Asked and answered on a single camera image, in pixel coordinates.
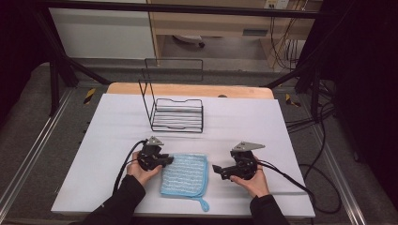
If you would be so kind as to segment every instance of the hand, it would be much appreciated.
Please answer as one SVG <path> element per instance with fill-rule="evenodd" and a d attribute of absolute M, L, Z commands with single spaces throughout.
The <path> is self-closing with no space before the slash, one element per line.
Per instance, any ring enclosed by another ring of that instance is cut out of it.
<path fill-rule="evenodd" d="M 135 152 L 132 154 L 132 163 L 130 163 L 127 166 L 127 169 L 126 169 L 127 174 L 133 175 L 138 180 L 138 182 L 140 182 L 140 184 L 142 186 L 145 186 L 146 182 L 148 182 L 148 180 L 150 180 L 150 178 L 152 178 L 153 176 L 155 176 L 156 174 L 158 174 L 161 171 L 162 166 L 159 165 L 152 171 L 146 172 L 143 170 L 143 168 L 141 168 L 140 164 L 138 163 L 137 156 L 138 156 L 138 152 Z"/>
<path fill-rule="evenodd" d="M 269 194 L 267 179 L 263 173 L 263 166 L 261 165 L 257 165 L 257 171 L 254 177 L 252 177 L 250 180 L 243 180 L 242 178 L 234 175 L 232 175 L 230 179 L 238 185 L 246 188 L 252 198 L 255 196 L 260 198 Z"/>

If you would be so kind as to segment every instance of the floor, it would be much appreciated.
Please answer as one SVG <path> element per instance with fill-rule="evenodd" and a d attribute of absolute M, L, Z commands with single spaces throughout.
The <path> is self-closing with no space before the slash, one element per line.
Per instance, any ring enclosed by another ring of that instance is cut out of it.
<path fill-rule="evenodd" d="M 285 74 L 288 69 L 274 72 L 266 63 L 258 40 L 204 37 L 205 48 L 182 43 L 172 37 L 166 39 L 164 56 L 201 58 L 205 61 L 205 84 L 259 86 L 269 83 Z M 82 62 L 103 77 L 118 82 L 131 82 L 139 76 L 137 62 L 82 60 Z M 84 131 L 100 101 L 106 86 L 101 86 L 82 74 L 78 74 L 81 83 L 78 88 L 62 87 L 62 93 L 69 95 L 62 116 L 52 121 L 50 111 L 49 69 L 38 67 L 31 81 L 23 91 L 20 101 L 14 106 L 6 123 L 0 127 L 0 221 L 2 224 L 68 224 L 83 217 L 65 217 L 51 213 L 50 209 L 56 197 L 56 191 L 68 172 L 69 166 L 84 138 Z M 274 89 L 275 97 L 280 101 L 286 122 L 308 118 L 305 104 L 308 95 L 296 95 L 292 88 L 297 80 L 292 79 Z M 96 87 L 96 93 L 89 104 L 83 104 L 88 90 Z M 329 97 L 321 97 L 321 103 Z M 48 131 L 45 142 L 35 142 L 46 123 L 55 122 Z M 302 130 L 289 129 L 290 138 L 300 164 L 309 164 L 320 149 L 320 126 L 311 126 Z M 338 114 L 325 119 L 326 146 L 334 155 L 344 179 L 363 215 L 365 221 L 353 221 L 342 206 L 335 214 L 316 210 L 315 224 L 398 224 L 398 214 L 383 189 L 378 185 L 366 164 L 354 160 L 353 151 L 342 119 Z M 36 154 L 32 146 L 38 146 Z M 325 155 L 315 165 L 326 177 L 332 179 L 333 171 Z M 307 178 L 307 187 L 317 198 L 317 207 L 333 210 L 339 204 L 337 195 L 325 178 L 317 172 L 311 172 Z M 310 224 L 309 219 L 292 220 L 292 224 Z"/>

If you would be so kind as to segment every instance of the wall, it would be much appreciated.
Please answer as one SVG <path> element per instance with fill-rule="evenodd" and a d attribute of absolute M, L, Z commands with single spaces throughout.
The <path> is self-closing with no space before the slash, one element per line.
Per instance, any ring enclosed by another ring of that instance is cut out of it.
<path fill-rule="evenodd" d="M 145 0 L 97 0 L 145 3 Z M 50 9 L 70 57 L 143 59 L 154 57 L 147 12 Z"/>

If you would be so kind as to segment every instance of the black wire rack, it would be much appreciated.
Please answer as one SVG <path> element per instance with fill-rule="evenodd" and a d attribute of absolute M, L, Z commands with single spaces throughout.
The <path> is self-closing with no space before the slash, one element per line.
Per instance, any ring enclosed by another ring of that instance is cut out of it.
<path fill-rule="evenodd" d="M 203 80 L 201 59 L 146 59 L 140 84 L 149 125 L 153 131 L 202 133 L 201 99 L 156 98 L 152 83 L 196 83 Z"/>

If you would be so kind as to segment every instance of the blue cloth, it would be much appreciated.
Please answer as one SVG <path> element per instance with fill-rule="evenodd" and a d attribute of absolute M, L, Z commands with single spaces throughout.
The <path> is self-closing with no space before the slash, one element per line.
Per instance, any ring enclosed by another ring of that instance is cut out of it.
<path fill-rule="evenodd" d="M 199 154 L 175 154 L 173 157 L 173 163 L 162 172 L 161 194 L 199 201 L 207 212 L 210 207 L 202 198 L 208 179 L 207 157 Z"/>

